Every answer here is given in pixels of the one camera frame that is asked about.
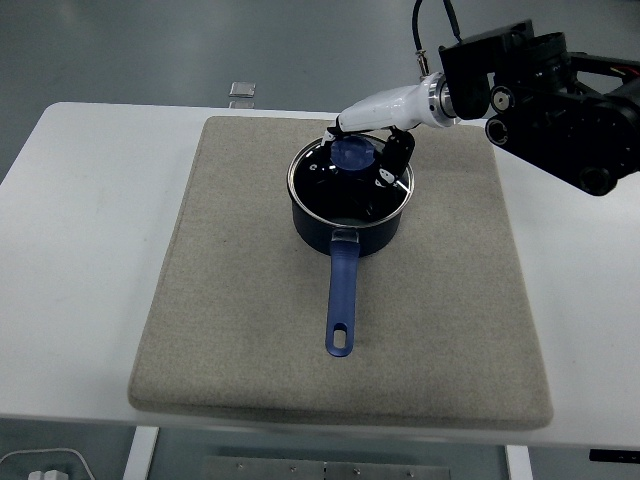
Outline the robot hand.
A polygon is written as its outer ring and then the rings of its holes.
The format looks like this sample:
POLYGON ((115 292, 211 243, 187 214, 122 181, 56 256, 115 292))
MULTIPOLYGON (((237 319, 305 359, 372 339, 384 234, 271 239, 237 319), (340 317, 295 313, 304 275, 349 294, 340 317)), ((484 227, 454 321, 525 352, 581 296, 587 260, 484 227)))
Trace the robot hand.
POLYGON ((445 76, 434 73, 419 84, 371 95, 343 110, 321 140, 329 148, 331 162, 352 172, 366 172, 379 188, 393 185, 409 164, 415 141, 410 131, 419 125, 446 128, 456 115, 446 109, 445 76), (387 129, 391 132, 376 160, 369 148, 360 146, 358 134, 387 129))

